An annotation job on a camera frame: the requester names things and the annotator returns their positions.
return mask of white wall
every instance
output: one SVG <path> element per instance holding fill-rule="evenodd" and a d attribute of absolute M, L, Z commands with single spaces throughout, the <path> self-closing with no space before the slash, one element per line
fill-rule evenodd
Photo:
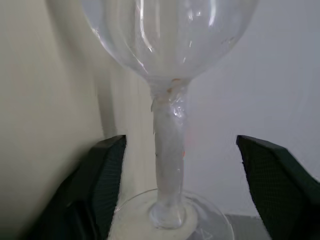
<path fill-rule="evenodd" d="M 94 74 L 40 0 L 0 1 L 0 239 L 103 138 Z"/>
<path fill-rule="evenodd" d="M 260 0 L 218 65 L 191 83 L 185 186 L 254 215 L 236 135 L 287 147 L 320 180 L 320 1 Z"/>

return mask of beige wall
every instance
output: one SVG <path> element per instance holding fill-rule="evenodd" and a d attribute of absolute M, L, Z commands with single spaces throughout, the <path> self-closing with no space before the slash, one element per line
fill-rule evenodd
<path fill-rule="evenodd" d="M 0 238 L 103 138 L 94 74 L 41 0 L 0 1 Z"/>
<path fill-rule="evenodd" d="M 121 202 L 155 188 L 150 106 L 148 86 L 106 53 L 80 1 L 0 1 L 0 234 L 28 225 L 104 135 L 127 135 Z"/>

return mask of glass stem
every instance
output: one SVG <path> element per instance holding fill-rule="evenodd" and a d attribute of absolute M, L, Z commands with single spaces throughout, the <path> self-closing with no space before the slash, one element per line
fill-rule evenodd
<path fill-rule="evenodd" d="M 188 83 L 186 80 L 174 79 L 166 86 L 166 91 L 160 90 L 153 97 L 158 194 L 157 202 L 150 210 L 150 218 L 157 228 L 177 229 L 186 218 L 182 188 Z"/>

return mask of glass base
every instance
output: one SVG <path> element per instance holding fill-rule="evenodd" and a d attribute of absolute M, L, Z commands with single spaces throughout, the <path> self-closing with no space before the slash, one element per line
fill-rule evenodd
<path fill-rule="evenodd" d="M 178 229 L 154 227 L 150 209 L 157 189 L 141 193 L 115 211 L 109 240 L 234 240 L 228 219 L 206 199 L 184 191 L 186 218 Z"/>

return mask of wine glass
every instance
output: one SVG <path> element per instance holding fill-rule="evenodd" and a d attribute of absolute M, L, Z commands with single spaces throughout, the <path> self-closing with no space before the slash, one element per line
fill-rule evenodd
<path fill-rule="evenodd" d="M 186 94 L 239 40 L 256 0 L 81 0 L 92 31 L 153 99 L 157 189 L 117 209 L 111 240 L 233 240 L 227 218 L 182 191 Z"/>

